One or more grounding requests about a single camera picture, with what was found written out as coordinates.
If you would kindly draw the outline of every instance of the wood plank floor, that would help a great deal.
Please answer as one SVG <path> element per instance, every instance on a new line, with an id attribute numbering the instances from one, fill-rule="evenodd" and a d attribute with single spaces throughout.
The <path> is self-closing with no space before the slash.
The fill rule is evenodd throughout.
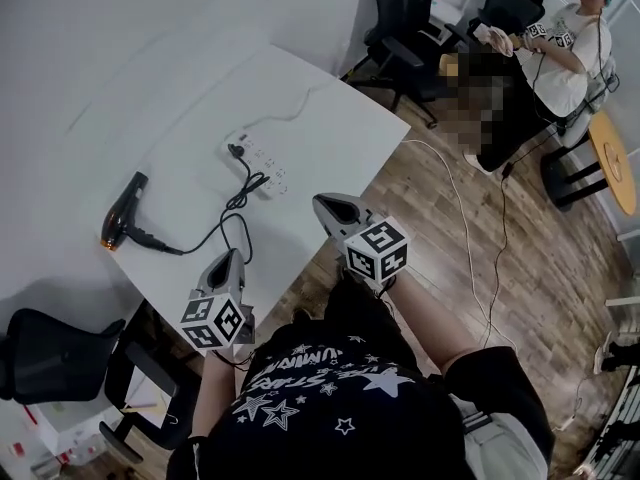
<path id="1" fill-rule="evenodd" d="M 388 104 L 388 94 L 370 94 Z M 419 112 L 403 100 L 397 114 L 412 126 L 407 138 L 436 147 L 451 168 L 469 223 L 477 294 L 486 307 L 495 289 L 493 263 L 504 240 L 499 177 L 484 176 L 466 164 L 455 126 L 442 123 L 437 134 L 429 132 Z M 576 203 L 566 214 L 547 200 L 538 165 L 541 155 L 555 147 L 549 141 L 529 155 L 505 183 L 509 246 L 500 259 L 502 287 L 493 311 L 494 323 L 516 342 L 552 426 L 573 413 L 576 388 L 589 376 L 593 353 L 613 326 L 604 300 L 616 296 L 631 276 L 628 260 L 595 198 Z M 413 273 L 480 340 L 485 321 L 471 292 L 464 226 L 447 171 L 437 156 L 421 144 L 401 144 L 364 197 L 410 232 Z M 334 282 L 334 252 L 325 246 L 258 329 L 258 341 L 288 322 L 295 307 L 321 316 Z M 421 368 L 429 373 L 428 358 L 401 324 Z M 489 343 L 507 344 L 495 332 Z M 577 421 L 568 431 L 557 433 L 551 478 L 568 476 L 578 464 L 579 451 L 600 428 L 623 380 L 624 373 L 615 373 L 582 384 Z M 143 446 L 139 436 L 130 440 L 136 449 Z M 145 452 L 147 460 L 137 468 L 140 475 L 163 478 L 167 454 L 149 445 Z"/>

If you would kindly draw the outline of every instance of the person wearing black shirt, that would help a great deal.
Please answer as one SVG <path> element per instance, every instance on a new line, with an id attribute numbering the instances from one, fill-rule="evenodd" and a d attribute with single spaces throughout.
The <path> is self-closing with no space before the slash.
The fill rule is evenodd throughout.
<path id="1" fill-rule="evenodd" d="M 239 396 L 234 369 L 206 356 L 192 435 L 173 452 L 167 478 L 352 472 L 472 479 L 452 395 L 485 414 L 512 415 L 546 468 L 554 437 L 512 349 L 479 349 L 406 270 L 388 294 L 440 380 L 423 377 L 390 309 L 343 271 L 323 320 L 298 313 L 257 349 Z"/>

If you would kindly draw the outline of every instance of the black office chair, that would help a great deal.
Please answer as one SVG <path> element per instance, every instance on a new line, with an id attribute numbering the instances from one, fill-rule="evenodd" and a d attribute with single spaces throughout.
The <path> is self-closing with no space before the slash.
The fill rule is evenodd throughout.
<path id="1" fill-rule="evenodd" d="M 0 397 L 24 405 L 93 400 L 124 325 L 92 334 L 34 309 L 16 311 L 0 341 Z"/>
<path id="2" fill-rule="evenodd" d="M 140 331 L 130 335 L 133 333 L 127 329 L 123 333 L 109 360 L 104 384 L 107 398 L 120 410 L 125 408 L 125 398 L 135 367 L 171 396 L 168 416 L 161 428 L 140 413 L 123 413 L 124 417 L 115 430 L 104 422 L 100 423 L 100 432 L 106 440 L 134 464 L 142 462 L 142 457 L 125 443 L 131 429 L 138 428 L 148 439 L 166 450 L 177 448 L 191 434 L 193 411 L 200 389 L 200 376 L 186 366 L 193 354 L 183 359 L 173 357 L 164 346 L 165 339 L 157 329 L 155 339 Z"/>
<path id="3" fill-rule="evenodd" d="M 478 9 L 478 17 L 473 18 L 466 29 L 461 25 L 445 25 L 452 35 L 443 44 L 443 50 L 455 50 L 455 44 L 460 41 L 474 49 L 478 43 L 473 32 L 480 23 L 501 28 L 506 34 L 522 34 L 526 27 L 544 16 L 542 2 L 543 0 L 485 0 L 482 9 Z"/>
<path id="4" fill-rule="evenodd" d="M 441 50 L 427 35 L 431 0 L 376 0 L 378 23 L 367 32 L 367 59 L 380 69 L 370 80 L 350 82 L 353 87 L 392 89 L 395 96 L 390 110 L 395 112 L 402 95 L 408 96 L 430 118 L 429 128 L 438 120 L 424 102 L 447 93 L 446 79 L 438 77 Z"/>

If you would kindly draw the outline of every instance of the power outlet socket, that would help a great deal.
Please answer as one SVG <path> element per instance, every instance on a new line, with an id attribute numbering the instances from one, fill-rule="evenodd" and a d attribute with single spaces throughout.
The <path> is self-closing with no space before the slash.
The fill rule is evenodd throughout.
<path id="1" fill-rule="evenodd" d="M 256 189 L 257 195 L 272 199 L 287 193 L 287 171 L 277 162 L 277 155 L 269 149 L 265 140 L 255 133 L 240 131 L 232 134 L 220 145 L 219 155 L 244 183 L 247 171 L 229 152 L 230 144 L 244 148 L 242 159 L 251 168 L 252 173 L 260 171 L 269 176 L 269 181 Z"/>

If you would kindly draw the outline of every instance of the shirt sleeve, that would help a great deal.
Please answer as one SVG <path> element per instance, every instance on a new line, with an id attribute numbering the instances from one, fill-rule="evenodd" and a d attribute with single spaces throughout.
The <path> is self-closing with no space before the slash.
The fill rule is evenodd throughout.
<path id="1" fill-rule="evenodd" d="M 602 63 L 609 57 L 611 51 L 611 34 L 606 25 L 600 25 L 600 38 L 598 38 L 598 22 L 587 25 L 576 37 L 571 51 L 580 59 L 584 69 L 589 73 L 599 71 L 598 49 Z"/>
<path id="2" fill-rule="evenodd" d="M 492 347 L 461 357 L 447 371 L 445 384 L 480 411 L 512 415 L 550 462 L 555 437 L 542 402 L 511 348 Z"/>
<path id="3" fill-rule="evenodd" d="M 206 437 L 192 437 L 178 446 L 167 464 L 167 480 L 196 480 L 200 448 Z"/>

